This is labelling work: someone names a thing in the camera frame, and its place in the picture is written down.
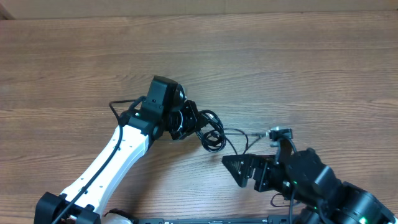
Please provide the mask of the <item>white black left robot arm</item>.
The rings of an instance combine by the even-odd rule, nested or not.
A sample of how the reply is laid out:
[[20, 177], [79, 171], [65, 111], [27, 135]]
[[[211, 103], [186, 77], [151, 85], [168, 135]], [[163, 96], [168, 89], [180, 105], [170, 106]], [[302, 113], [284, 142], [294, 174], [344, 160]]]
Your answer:
[[192, 103], [181, 84], [155, 76], [145, 96], [128, 100], [129, 108], [116, 114], [118, 125], [99, 153], [76, 181], [60, 195], [46, 192], [37, 202], [38, 223], [135, 223], [128, 213], [105, 208], [129, 169], [164, 132], [183, 139], [195, 130]]

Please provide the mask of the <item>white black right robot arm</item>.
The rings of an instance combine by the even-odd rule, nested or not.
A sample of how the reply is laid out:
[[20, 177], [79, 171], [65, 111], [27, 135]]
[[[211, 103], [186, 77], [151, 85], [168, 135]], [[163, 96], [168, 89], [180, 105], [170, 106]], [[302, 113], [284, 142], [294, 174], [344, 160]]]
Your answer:
[[222, 158], [240, 187], [254, 179], [258, 192], [275, 190], [290, 202], [305, 205], [289, 223], [396, 223], [395, 215], [375, 196], [342, 182], [312, 148], [278, 155], [232, 155]]

